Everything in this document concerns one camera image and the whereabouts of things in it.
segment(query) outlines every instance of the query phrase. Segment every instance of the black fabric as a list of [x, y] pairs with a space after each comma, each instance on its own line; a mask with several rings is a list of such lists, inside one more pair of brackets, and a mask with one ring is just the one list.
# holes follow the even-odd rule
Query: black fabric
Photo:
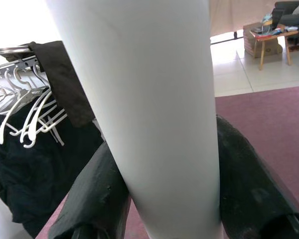
[[62, 41], [27, 44], [43, 67], [53, 96], [72, 124], [81, 127], [95, 116]]
[[123, 239], [130, 202], [104, 142], [75, 180], [49, 238]]
[[[33, 103], [12, 115], [8, 123], [22, 128]], [[92, 122], [75, 128], [66, 118], [56, 129], [64, 146], [56, 143], [49, 132], [41, 132], [34, 147], [26, 149], [19, 137], [9, 134], [9, 128], [5, 129], [4, 144], [0, 145], [0, 198], [11, 210], [12, 221], [22, 223], [33, 237], [103, 142]]]
[[217, 117], [220, 212], [231, 239], [299, 238], [299, 205], [253, 147], [226, 120]]

